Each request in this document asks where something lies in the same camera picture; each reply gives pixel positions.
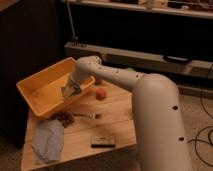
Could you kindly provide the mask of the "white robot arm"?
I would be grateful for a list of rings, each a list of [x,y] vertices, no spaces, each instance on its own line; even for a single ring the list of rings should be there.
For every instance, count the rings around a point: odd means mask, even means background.
[[[132,113],[142,171],[192,171],[177,85],[161,74],[104,66],[97,56],[81,57],[68,85],[80,92],[90,76],[132,93]]]

